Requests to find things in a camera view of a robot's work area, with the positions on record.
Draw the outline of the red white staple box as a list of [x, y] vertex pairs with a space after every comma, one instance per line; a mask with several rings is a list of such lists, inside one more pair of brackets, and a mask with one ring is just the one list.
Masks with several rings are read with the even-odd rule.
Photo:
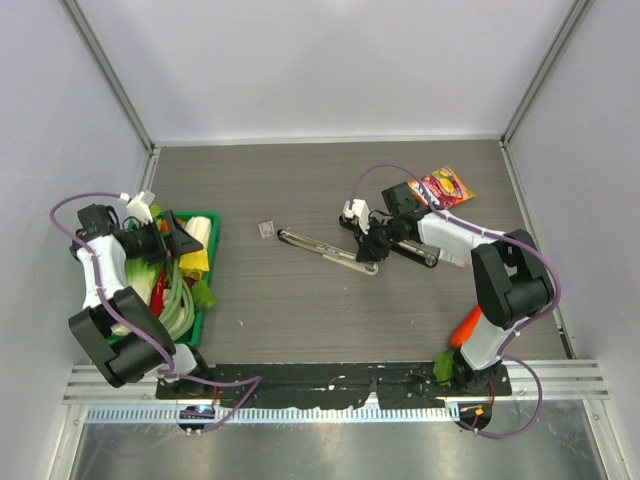
[[268, 238], [275, 235], [275, 227], [272, 220], [259, 223], [258, 228], [262, 238]]

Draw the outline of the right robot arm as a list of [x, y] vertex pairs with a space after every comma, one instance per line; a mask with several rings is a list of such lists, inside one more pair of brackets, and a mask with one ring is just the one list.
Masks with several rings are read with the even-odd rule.
[[481, 315], [470, 337], [453, 349], [447, 379], [465, 395], [477, 393], [502, 361], [507, 344], [526, 323], [552, 306], [559, 288], [531, 235], [466, 222], [420, 200], [407, 183], [382, 192], [387, 209], [379, 220], [364, 200], [345, 202], [342, 217], [356, 226], [360, 263], [387, 258], [401, 242], [441, 249], [471, 268]]

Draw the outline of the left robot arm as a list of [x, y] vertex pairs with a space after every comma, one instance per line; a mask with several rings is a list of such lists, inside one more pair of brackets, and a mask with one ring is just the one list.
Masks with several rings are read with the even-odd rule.
[[125, 278], [125, 261], [158, 265], [203, 245], [166, 213], [163, 236], [155, 222], [123, 230], [110, 206], [92, 204], [78, 212], [81, 228], [70, 235], [72, 256], [85, 275], [83, 310], [69, 328], [104, 379], [114, 388], [150, 374], [173, 394], [200, 399], [212, 390], [213, 375], [197, 349], [176, 346], [169, 331]]

